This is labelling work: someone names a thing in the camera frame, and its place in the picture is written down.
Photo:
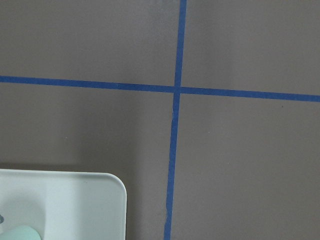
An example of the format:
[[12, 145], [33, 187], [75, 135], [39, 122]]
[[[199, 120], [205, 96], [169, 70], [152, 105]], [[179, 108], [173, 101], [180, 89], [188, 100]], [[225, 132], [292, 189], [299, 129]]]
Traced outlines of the pale green plastic cup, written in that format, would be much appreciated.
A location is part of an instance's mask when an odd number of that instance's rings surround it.
[[41, 240], [41, 236], [34, 228], [20, 225], [1, 233], [0, 240]]

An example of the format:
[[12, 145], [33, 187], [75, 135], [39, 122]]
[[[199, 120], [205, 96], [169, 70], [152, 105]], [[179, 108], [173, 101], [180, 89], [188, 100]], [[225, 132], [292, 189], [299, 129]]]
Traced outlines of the cream rabbit serving tray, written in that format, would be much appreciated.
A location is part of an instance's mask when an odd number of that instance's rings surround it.
[[123, 240], [127, 191], [113, 174], [2, 169], [0, 231], [33, 228], [42, 240]]

